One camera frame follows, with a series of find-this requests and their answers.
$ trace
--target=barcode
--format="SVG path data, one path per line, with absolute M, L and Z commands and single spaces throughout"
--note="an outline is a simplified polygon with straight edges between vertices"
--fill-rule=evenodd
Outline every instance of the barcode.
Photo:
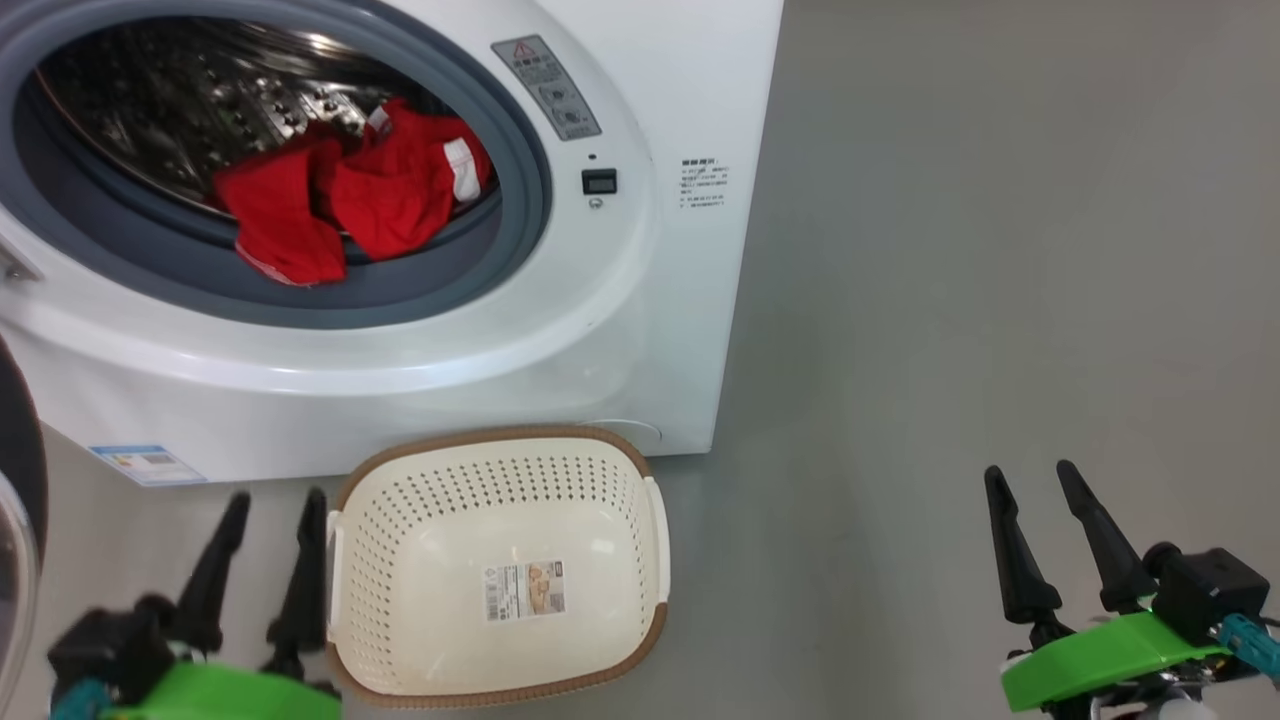
M 498 620 L 498 585 L 485 584 L 484 600 L 489 610 L 489 620 Z

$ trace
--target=basket handle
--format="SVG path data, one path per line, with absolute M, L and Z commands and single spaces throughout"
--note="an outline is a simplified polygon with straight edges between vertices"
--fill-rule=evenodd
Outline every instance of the basket handle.
M 329 565 L 329 626 L 328 635 L 329 641 L 333 641 L 334 628 L 338 626 L 338 621 L 342 619 L 342 511 L 332 510 L 329 511 L 328 519 L 328 565 Z
M 671 594 L 671 529 L 667 527 L 667 505 L 662 501 L 662 491 L 652 478 L 644 479 L 645 489 L 649 491 L 649 505 L 653 507 L 653 519 L 658 525 L 658 602 L 667 602 Z

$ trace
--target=laundry basket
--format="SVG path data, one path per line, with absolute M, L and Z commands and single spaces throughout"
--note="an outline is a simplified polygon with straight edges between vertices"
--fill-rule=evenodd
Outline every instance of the laundry basket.
M 671 585 L 644 457 L 582 427 L 470 433 L 361 465 L 329 518 L 329 657 L 364 701 L 497 705 L 618 678 Z

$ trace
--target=red garment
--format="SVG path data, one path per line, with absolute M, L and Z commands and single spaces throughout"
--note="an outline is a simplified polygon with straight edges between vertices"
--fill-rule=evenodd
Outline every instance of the red garment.
M 492 172 L 462 120 L 420 115 L 399 97 L 380 111 L 365 126 L 364 149 L 338 164 L 330 195 L 334 218 L 374 260 L 421 247 Z
M 268 277 L 297 286 L 347 277 L 332 218 L 372 260 L 417 250 L 449 222 L 454 201 L 475 200 L 493 167 L 457 118 L 420 115 L 387 101 L 365 126 L 364 146 L 343 158 L 337 128 L 311 122 L 278 150 L 214 176 L 239 220 L 236 250 Z
M 276 150 L 214 176 L 219 197 L 239 220 L 236 251 L 274 281 L 312 286 L 347 277 L 342 237 L 311 211 L 312 188 L 332 186 L 342 159 L 337 133 L 310 123 Z

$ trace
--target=gray floor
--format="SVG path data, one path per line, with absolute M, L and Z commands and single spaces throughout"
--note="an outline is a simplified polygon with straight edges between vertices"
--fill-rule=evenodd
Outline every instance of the gray floor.
M 1025 634 L 989 462 L 1070 623 L 1101 607 L 1061 456 L 1139 548 L 1280 578 L 1277 32 L 1266 1 L 790 3 L 716 451 L 657 464 L 667 632 L 612 685 L 463 715 L 1005 717 Z M 87 603 L 175 592 L 234 489 L 50 455 L 37 650 Z M 306 488 L 252 488 L 227 660 L 265 657 Z M 33 652 L 10 715 L 46 683 Z M 1280 708 L 1265 683 L 1211 697 Z

